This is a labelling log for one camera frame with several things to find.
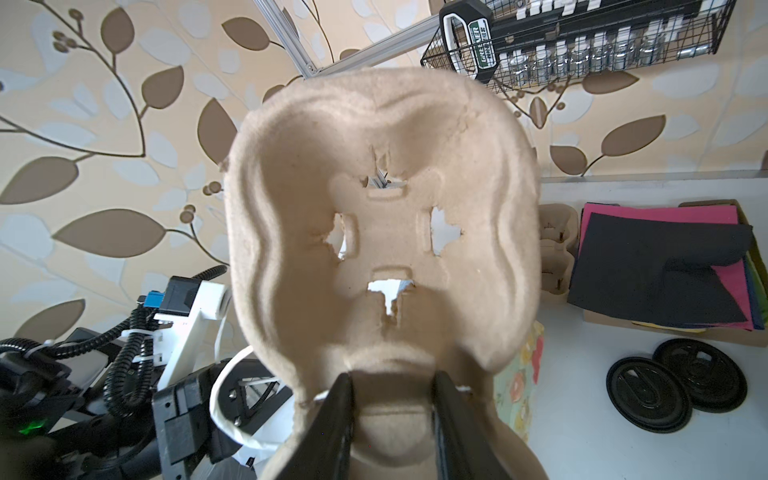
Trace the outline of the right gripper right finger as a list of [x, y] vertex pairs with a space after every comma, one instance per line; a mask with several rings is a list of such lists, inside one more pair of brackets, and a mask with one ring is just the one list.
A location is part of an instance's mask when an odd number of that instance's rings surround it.
[[476, 423], [468, 403], [445, 371], [435, 374], [432, 400], [437, 478], [511, 479]]

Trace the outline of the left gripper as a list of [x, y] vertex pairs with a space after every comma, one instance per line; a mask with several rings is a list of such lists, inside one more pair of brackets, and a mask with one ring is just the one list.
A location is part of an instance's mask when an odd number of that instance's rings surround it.
[[[241, 446], [211, 419], [212, 387], [226, 360], [201, 368], [152, 398], [161, 475], [164, 479], [190, 479], [201, 462], [212, 464], [235, 456]], [[250, 434], [263, 433], [266, 425], [293, 399], [290, 388], [280, 385], [258, 360], [235, 366], [218, 394], [225, 418]]]

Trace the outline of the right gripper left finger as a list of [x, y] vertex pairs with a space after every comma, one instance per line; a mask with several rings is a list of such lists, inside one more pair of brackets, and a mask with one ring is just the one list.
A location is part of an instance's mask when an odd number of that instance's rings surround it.
[[350, 374], [342, 373], [277, 479], [348, 479], [353, 434], [353, 382]]

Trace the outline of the green white paper bag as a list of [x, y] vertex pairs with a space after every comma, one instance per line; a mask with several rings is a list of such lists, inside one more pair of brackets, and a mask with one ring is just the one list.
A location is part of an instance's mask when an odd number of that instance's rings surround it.
[[[529, 439], [533, 392], [538, 383], [544, 349], [544, 326], [534, 322], [522, 347], [512, 361], [493, 379], [493, 401], [500, 420], [523, 441]], [[382, 413], [385, 408], [404, 409], [426, 403], [428, 381], [420, 376], [378, 375], [363, 380], [363, 403]], [[224, 435], [240, 446], [274, 451], [288, 435], [280, 433], [274, 441], [260, 439], [224, 417], [223, 402], [214, 400], [211, 418]]]

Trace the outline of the brown pulp cup carrier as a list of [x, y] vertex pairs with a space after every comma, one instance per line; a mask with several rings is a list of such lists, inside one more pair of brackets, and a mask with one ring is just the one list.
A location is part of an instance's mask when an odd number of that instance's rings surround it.
[[[437, 371], [469, 388], [511, 477], [545, 477], [493, 401], [541, 288], [538, 165], [497, 96], [423, 68], [289, 86], [242, 123], [224, 195], [240, 328], [295, 398], [266, 478], [342, 373], [355, 394], [350, 477], [435, 478]], [[378, 375], [425, 377], [426, 403], [377, 412], [363, 403], [363, 380]]]

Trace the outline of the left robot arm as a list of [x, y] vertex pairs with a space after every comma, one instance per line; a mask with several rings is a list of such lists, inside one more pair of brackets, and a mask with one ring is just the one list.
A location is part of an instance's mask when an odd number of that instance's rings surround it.
[[206, 359], [231, 294], [218, 265], [141, 295], [125, 320], [67, 339], [1, 343], [1, 457], [6, 479], [257, 477], [267, 447], [244, 447], [209, 414], [226, 358]]

